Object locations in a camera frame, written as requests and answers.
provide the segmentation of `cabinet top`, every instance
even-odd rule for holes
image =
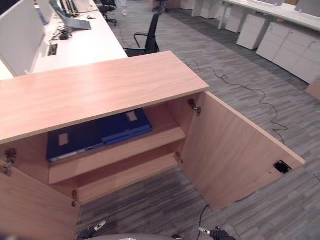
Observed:
[[[0,81],[0,144],[208,88],[170,51]]]

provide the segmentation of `drawer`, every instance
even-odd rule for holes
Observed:
[[[256,51],[256,54],[260,55],[265,59],[268,59],[269,61],[272,61],[275,58],[279,49],[279,45],[264,38],[258,50]]]
[[[281,44],[285,41],[285,38],[279,35],[273,34],[271,31],[267,31],[263,39],[267,39],[270,42],[273,42],[279,46],[281,46]]]
[[[247,49],[254,49],[258,35],[242,29],[238,41],[236,44],[245,47]]]
[[[256,27],[262,27],[265,24],[265,19],[261,18],[261,17],[257,17],[257,16],[253,16],[253,15],[248,15],[246,16],[246,20],[245,20],[245,25],[251,25],[251,26],[256,26]]]
[[[317,77],[319,77],[319,69],[319,64],[301,57],[290,72],[311,84]]]
[[[301,46],[295,42],[289,41],[288,39],[286,39],[282,45],[282,47],[296,53],[299,55],[302,55],[307,48],[305,48],[304,46]]]
[[[311,51],[309,48],[302,55],[304,58],[314,62],[315,64],[320,64],[320,52]]]
[[[310,46],[310,44],[314,41],[313,38],[311,38],[303,33],[294,31],[294,30],[290,31],[290,33],[286,39],[288,39],[291,42],[294,42],[296,44],[299,44],[305,48],[308,48]]]
[[[268,28],[268,32],[271,32],[271,33],[278,35],[279,37],[285,39],[288,36],[290,29],[272,22],[272,23],[270,23],[270,26]]]
[[[242,31],[248,31],[253,34],[260,34],[262,27],[261,26],[253,26],[249,24],[244,24]]]
[[[301,56],[293,51],[281,47],[273,62],[287,71],[290,71]]]

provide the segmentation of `white desk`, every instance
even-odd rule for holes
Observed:
[[[89,15],[96,19],[87,19]],[[77,30],[73,32],[73,37],[68,40],[53,41],[52,44],[58,44],[57,54],[53,56],[39,54],[35,61],[33,73],[128,57],[99,11],[83,14],[77,19],[90,21],[92,29]],[[49,44],[49,40],[58,26],[63,26],[60,18],[53,18],[45,26],[46,36],[44,41],[46,44]]]
[[[305,13],[295,11],[294,5],[282,4],[281,6],[274,6],[268,3],[254,1],[254,0],[223,0],[227,4],[239,5],[244,8],[253,9],[277,18],[281,18],[288,22],[292,22],[303,27],[316,30],[320,32],[320,18]],[[222,16],[219,24],[219,29],[222,28],[222,22],[225,15]]]

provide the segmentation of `blue folder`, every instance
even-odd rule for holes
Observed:
[[[102,146],[96,121],[89,121],[49,132],[46,158],[55,162]]]
[[[97,126],[101,139],[108,145],[149,133],[152,126],[142,108],[100,118]]]

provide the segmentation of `person's leg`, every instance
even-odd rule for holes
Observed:
[[[123,10],[122,10],[122,15],[123,16],[127,16],[128,15],[128,9],[127,9],[127,0],[119,0],[120,1],[120,3],[121,3],[121,6],[122,6],[122,8],[123,8]]]

